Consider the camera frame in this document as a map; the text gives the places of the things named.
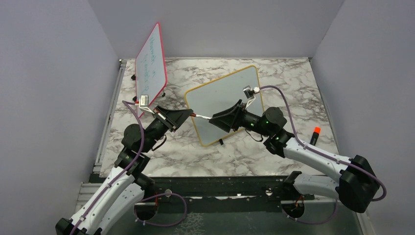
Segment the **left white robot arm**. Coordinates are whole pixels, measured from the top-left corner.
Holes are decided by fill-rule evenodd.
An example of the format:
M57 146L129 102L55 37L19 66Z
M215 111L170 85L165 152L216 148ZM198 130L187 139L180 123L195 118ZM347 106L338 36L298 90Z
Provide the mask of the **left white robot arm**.
M121 141L123 149L109 175L71 218L57 222L58 235L105 235L134 203L153 197L154 181L142 173L150 161L146 153L166 132L176 131L193 110L157 106L150 113L154 119L146 128L139 120L126 127Z

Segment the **yellow framed whiteboard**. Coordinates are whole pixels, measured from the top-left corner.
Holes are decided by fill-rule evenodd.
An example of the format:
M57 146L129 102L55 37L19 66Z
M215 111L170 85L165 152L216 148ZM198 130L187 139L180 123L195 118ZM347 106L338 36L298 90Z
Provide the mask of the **yellow framed whiteboard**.
M230 108L240 99L246 102L243 92L246 86L260 86L258 69L254 65L192 88L185 92L184 100L195 114L212 117L213 114ZM192 122L202 146L212 145L235 134L234 131L227 133L221 130L206 119L193 117Z

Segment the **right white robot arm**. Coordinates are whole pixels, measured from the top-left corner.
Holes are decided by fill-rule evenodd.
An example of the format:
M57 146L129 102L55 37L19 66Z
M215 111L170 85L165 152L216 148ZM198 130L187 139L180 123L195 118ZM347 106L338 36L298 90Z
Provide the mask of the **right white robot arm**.
M367 159L360 155L354 158L338 156L309 146L284 130L286 122L280 108L268 108L258 116L247 111L241 100L209 120L225 132L243 127L265 136L263 144L271 154L298 161L323 173L323 176L295 173L292 180L282 186L286 198L317 194L338 199L348 209L364 213L380 188Z

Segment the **white dry erase marker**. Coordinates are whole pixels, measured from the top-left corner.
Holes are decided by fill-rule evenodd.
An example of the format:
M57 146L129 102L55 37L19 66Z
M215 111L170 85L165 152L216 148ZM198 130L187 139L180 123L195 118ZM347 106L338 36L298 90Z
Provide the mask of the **white dry erase marker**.
M204 120L210 120L210 119L212 119L212 117L198 115L198 114L195 114L195 113L192 113L190 116L193 117L193 118L200 118L200 119L204 119Z

